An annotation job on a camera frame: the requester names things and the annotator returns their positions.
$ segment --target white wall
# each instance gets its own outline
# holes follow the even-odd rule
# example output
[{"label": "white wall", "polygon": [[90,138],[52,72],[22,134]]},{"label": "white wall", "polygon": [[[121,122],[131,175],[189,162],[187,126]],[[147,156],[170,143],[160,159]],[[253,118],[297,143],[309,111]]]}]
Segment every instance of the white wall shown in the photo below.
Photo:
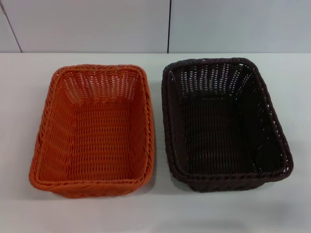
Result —
[{"label": "white wall", "polygon": [[166,52],[169,0],[2,0],[23,52]]},{"label": "white wall", "polygon": [[0,8],[0,52],[20,52],[10,25]]},{"label": "white wall", "polygon": [[170,52],[311,52],[311,0],[172,0]]}]

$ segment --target basket bottom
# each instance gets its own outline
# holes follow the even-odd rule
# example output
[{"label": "basket bottom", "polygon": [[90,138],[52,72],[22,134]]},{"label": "basket bottom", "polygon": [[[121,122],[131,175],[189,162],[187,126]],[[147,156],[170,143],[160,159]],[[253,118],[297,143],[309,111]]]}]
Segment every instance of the basket bottom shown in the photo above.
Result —
[{"label": "basket bottom", "polygon": [[230,96],[183,98],[181,108],[189,173],[256,172],[239,110]]},{"label": "basket bottom", "polygon": [[132,179],[130,116],[127,101],[78,108],[67,180]]}]

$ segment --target woven basket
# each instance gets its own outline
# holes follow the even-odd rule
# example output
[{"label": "woven basket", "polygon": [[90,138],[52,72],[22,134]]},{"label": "woven basket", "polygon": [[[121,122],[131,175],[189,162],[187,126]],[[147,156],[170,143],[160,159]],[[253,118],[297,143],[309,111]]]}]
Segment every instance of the woven basket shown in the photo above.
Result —
[{"label": "woven basket", "polygon": [[150,98],[146,74],[138,66],[57,70],[30,183],[68,198],[124,195],[146,184],[155,151]]},{"label": "woven basket", "polygon": [[247,59],[168,65],[162,107],[170,171],[193,190],[253,189],[293,170],[266,85]]}]

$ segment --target wicker basket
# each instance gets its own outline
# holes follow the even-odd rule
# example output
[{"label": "wicker basket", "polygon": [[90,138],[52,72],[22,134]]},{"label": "wicker basket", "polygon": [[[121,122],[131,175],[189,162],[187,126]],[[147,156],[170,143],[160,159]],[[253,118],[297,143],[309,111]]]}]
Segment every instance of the wicker basket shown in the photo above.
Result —
[{"label": "wicker basket", "polygon": [[293,170],[266,85],[247,59],[168,65],[162,107],[170,171],[193,190],[253,189]]},{"label": "wicker basket", "polygon": [[59,69],[45,101],[30,183],[68,198],[133,192],[152,175],[152,116],[140,67]]}]

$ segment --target white table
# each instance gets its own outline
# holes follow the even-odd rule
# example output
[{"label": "white table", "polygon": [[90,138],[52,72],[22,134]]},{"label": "white table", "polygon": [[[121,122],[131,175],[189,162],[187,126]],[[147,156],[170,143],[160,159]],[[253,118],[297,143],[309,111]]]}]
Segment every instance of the white table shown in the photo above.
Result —
[{"label": "white table", "polygon": [[[187,58],[246,57],[259,68],[294,158],[291,176],[243,192],[195,193],[171,177],[164,146],[163,68]],[[28,172],[54,71],[135,64],[155,116],[151,182],[123,197],[70,200],[34,189]],[[311,54],[0,54],[0,232],[311,232]]]}]

